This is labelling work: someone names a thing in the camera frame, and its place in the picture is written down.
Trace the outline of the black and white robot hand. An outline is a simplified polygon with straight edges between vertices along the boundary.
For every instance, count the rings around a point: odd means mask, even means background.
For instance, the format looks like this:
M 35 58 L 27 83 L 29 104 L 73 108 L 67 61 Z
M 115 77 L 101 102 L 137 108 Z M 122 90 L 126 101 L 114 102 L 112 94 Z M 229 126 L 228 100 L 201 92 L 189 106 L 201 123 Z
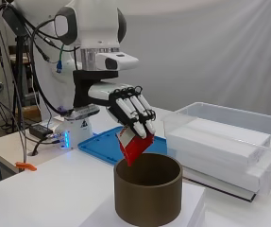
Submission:
M 93 104 L 106 107 L 118 123 L 145 139 L 156 132 L 153 124 L 156 113 L 144 98 L 142 90 L 141 86 L 101 81 L 90 87 L 88 97 Z

